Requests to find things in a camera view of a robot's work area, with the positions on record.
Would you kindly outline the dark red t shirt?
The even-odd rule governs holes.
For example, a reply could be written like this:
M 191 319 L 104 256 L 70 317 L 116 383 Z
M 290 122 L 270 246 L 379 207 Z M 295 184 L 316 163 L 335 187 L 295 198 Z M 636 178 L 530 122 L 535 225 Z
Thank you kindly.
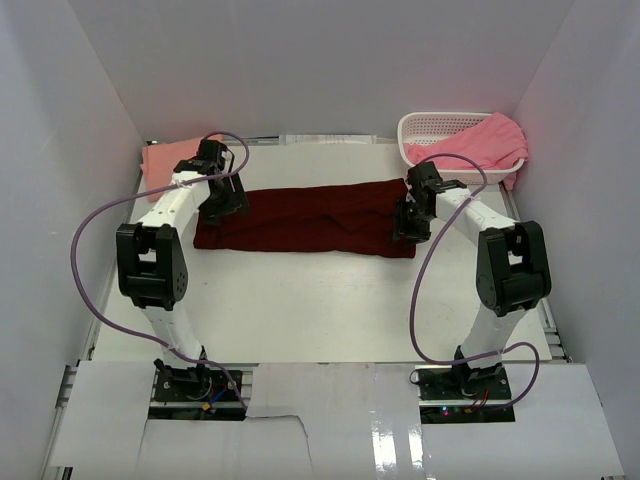
M 193 246 L 199 250 L 321 253 L 338 251 L 412 259 L 416 247 L 393 240 L 394 210 L 407 193 L 396 178 L 352 185 L 254 190 L 249 209 L 221 220 L 200 219 Z

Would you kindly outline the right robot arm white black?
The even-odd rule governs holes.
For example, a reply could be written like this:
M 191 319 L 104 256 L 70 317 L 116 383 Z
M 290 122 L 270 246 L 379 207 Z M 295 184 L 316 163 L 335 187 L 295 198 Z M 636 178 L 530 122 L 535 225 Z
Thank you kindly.
M 395 205 L 394 241 L 427 243 L 430 261 L 454 228 L 477 249 L 480 307 L 469 334 L 445 364 L 453 390 L 472 399 L 502 373 L 504 354 L 515 348 L 509 340 L 516 326 L 551 292 L 543 229 L 535 221 L 518 222 L 496 212 L 479 200 L 479 189 L 444 179 L 433 158 L 410 168 L 406 183 L 408 192 Z

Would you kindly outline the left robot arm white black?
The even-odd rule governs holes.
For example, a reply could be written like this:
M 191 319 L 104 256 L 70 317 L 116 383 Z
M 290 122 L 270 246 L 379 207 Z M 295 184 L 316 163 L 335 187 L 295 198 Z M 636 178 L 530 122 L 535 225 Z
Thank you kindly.
M 189 283 L 181 237 L 195 216 L 219 226 L 227 215 L 248 212 L 240 176 L 233 172 L 234 160 L 227 145 L 203 138 L 195 155 L 174 167 L 172 189 L 137 222 L 122 224 L 116 231 L 119 290 L 140 309 L 161 341 L 158 372 L 168 386 L 190 399 L 205 398 L 213 380 L 201 363 L 206 349 L 181 304 Z

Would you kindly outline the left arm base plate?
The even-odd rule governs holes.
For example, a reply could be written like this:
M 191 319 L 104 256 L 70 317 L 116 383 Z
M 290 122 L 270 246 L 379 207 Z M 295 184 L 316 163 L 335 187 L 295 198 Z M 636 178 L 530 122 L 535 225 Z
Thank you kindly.
M 231 379 L 219 370 L 198 366 L 185 370 L 165 366 L 156 370 L 148 418 L 153 420 L 243 421 L 243 400 L 250 396 L 242 370 L 230 370 Z

